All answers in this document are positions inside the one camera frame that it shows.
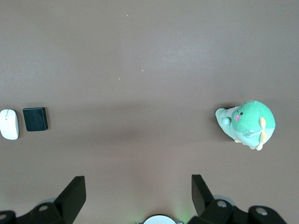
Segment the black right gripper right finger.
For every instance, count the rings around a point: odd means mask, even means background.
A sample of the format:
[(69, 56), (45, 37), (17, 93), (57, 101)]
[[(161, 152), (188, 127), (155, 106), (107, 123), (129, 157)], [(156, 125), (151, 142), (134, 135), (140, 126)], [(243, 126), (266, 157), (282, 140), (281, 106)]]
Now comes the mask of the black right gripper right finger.
[(201, 175), (192, 175), (192, 202), (197, 215), (190, 224), (286, 224), (272, 208), (257, 205), (245, 212), (224, 199), (215, 199)]

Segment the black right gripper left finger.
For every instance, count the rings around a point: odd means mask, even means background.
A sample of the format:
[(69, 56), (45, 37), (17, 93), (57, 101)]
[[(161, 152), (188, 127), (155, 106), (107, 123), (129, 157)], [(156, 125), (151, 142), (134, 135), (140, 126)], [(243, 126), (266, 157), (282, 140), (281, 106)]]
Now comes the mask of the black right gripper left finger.
[(12, 210), (0, 212), (2, 224), (72, 224), (86, 202), (85, 177), (76, 176), (53, 202), (42, 203), (17, 217)]

